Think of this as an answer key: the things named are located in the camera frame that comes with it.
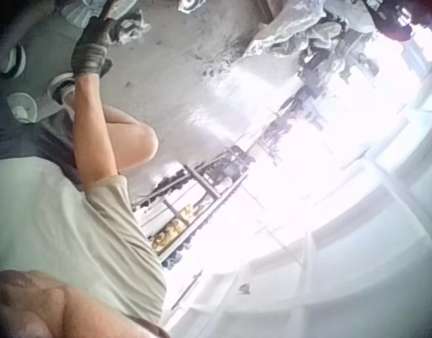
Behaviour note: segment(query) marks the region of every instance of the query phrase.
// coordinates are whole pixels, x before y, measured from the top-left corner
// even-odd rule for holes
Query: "white wall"
[[[432,113],[315,206],[306,238],[206,276],[173,337],[432,337]],[[393,161],[390,161],[392,149]],[[296,257],[305,257],[296,262]],[[237,289],[250,284],[250,295]]]

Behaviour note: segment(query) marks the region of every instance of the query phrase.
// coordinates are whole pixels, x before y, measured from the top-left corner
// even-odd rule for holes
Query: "sleeve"
[[[158,260],[132,212],[126,177],[116,175],[97,181],[86,191],[86,199],[135,251],[142,251],[138,254],[148,254]]]

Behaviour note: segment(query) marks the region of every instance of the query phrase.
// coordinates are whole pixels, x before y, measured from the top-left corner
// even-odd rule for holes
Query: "work glove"
[[[110,46],[110,31],[116,24],[114,19],[89,19],[72,53],[70,65],[74,76],[100,74]]]

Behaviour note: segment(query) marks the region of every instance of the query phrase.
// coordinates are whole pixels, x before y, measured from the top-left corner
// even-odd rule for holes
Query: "white t-shirt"
[[[124,314],[157,324],[161,264],[138,227],[127,179],[86,195],[41,158],[0,161],[0,271],[38,270]]]

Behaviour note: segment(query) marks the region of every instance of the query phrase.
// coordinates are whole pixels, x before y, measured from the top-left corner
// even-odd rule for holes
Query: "black glove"
[[[100,20],[93,16],[83,30],[72,53],[70,65],[74,76],[100,74],[110,46],[110,30],[114,19]]]

